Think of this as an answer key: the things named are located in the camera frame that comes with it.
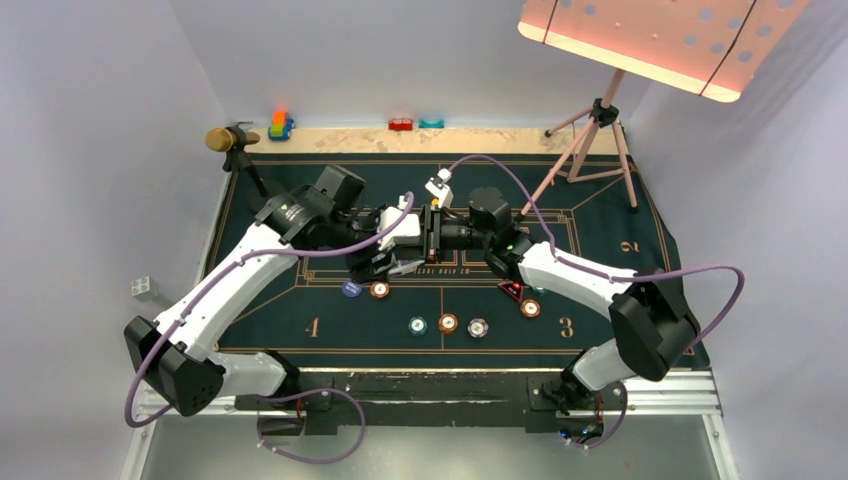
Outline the blue white card deck box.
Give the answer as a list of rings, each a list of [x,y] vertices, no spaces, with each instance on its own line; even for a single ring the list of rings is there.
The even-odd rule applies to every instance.
[[[381,255],[372,261],[372,277],[376,281],[388,281],[397,276],[414,272],[423,260],[404,260],[396,255]]]

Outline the green blue chip stack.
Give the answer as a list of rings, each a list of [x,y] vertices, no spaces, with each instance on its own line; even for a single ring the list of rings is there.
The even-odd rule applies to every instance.
[[[428,330],[428,323],[421,316],[414,316],[409,320],[408,330],[414,336],[425,335]]]

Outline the grey lego brick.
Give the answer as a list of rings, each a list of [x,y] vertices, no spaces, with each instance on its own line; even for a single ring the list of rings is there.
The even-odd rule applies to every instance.
[[[156,300],[159,297],[158,284],[150,276],[135,279],[131,283],[131,297],[141,302]]]

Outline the pink blue chip stack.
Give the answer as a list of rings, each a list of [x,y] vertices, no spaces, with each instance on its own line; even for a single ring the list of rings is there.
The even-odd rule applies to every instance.
[[[489,325],[482,318],[474,318],[469,321],[467,332],[472,338],[483,338],[489,332]]]

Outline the orange green toy block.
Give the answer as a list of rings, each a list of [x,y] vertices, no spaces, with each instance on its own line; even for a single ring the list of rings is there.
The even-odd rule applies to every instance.
[[[287,110],[277,110],[272,114],[271,124],[267,130],[271,141],[287,141],[291,137],[295,122]]]

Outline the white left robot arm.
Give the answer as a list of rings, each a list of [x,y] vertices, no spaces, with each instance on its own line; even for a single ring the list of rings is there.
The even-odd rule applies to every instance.
[[[403,225],[415,226],[413,193],[376,213],[376,227],[361,230],[344,216],[365,182],[335,165],[313,185],[281,191],[266,200],[233,250],[182,300],[154,320],[141,316],[124,329],[135,376],[124,415],[131,427],[133,402],[147,383],[169,408],[192,416],[214,399],[260,396],[284,409],[297,399],[300,371],[279,354],[223,354],[214,349],[236,317],[275,278],[303,258],[326,258],[383,247]]]

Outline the pink music stand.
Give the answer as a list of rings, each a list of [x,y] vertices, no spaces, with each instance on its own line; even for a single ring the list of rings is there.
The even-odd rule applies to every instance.
[[[551,137],[586,122],[530,199],[536,201],[557,176],[570,183],[591,180],[581,167],[598,132],[610,128],[620,165],[601,175],[623,178],[629,203],[637,207],[629,148],[612,104],[624,77],[633,74],[716,102],[735,102],[807,5],[805,0],[525,2],[520,34],[614,70],[602,97],[545,131]]]

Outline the red black all-in triangle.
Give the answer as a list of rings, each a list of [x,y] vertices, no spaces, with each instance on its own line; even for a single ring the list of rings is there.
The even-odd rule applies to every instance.
[[[521,304],[524,298],[524,286],[521,283],[513,281],[505,281],[498,285],[498,288],[507,294],[516,303]]]

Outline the orange red chips small pile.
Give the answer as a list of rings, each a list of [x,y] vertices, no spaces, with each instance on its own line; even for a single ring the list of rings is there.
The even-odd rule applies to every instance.
[[[390,286],[386,282],[375,282],[370,286],[370,295],[377,299],[383,299],[390,293]]]

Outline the gold microphone on stand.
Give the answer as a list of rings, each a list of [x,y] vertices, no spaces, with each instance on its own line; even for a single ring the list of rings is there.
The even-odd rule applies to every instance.
[[[246,148],[257,144],[261,138],[256,132],[245,129],[247,122],[236,122],[225,127],[209,130],[205,136],[205,145],[213,152],[225,155],[222,170],[226,173],[245,173],[252,181],[261,198],[268,196],[258,169],[249,158]]]

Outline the teal toy block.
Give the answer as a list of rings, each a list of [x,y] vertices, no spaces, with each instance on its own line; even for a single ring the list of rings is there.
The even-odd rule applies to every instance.
[[[445,120],[439,116],[422,116],[419,118],[418,127],[420,129],[443,129]]]

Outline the red toy block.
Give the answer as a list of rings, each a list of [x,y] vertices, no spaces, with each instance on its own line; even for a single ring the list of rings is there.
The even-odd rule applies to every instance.
[[[387,126],[391,131],[411,131],[415,126],[415,122],[411,118],[396,117],[391,118],[387,122]]]

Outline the purple small blind button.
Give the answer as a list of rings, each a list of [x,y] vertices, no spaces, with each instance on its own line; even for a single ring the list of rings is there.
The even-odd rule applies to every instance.
[[[355,298],[362,293],[363,287],[351,280],[346,280],[343,283],[341,290],[346,297]]]

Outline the dark green poker mat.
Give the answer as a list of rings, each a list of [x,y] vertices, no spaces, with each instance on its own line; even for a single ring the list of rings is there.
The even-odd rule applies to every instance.
[[[339,165],[366,181],[360,206],[393,205],[405,192],[418,204],[430,201],[428,178],[456,166],[450,186],[453,208],[467,209],[469,194],[495,187],[516,210],[524,192],[534,190],[555,163],[553,155],[491,155],[464,161],[458,154],[256,154],[266,180],[287,188],[315,182],[325,167]],[[631,207],[621,179],[601,178],[614,155],[593,155],[583,165],[591,181],[557,178],[541,195],[521,227],[571,254],[620,268],[676,270],[676,241],[661,219],[641,176],[632,174],[637,207]],[[377,299],[368,291],[346,297],[341,258],[307,258],[263,290],[219,340],[227,353],[274,350],[301,368],[554,368],[565,367],[581,351],[610,339],[607,320],[561,296],[538,296],[541,313],[525,318],[519,304],[498,288],[479,251],[447,254],[394,279],[390,293]],[[457,330],[442,334],[438,320],[457,317]],[[414,336],[409,320],[421,316],[425,335]],[[489,325],[483,338],[467,332],[470,320]]]

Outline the orange red chip stack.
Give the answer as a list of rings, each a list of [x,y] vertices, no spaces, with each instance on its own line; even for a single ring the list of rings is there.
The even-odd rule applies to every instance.
[[[438,328],[442,334],[449,335],[454,333],[458,328],[459,322],[455,315],[445,313],[438,320]]]

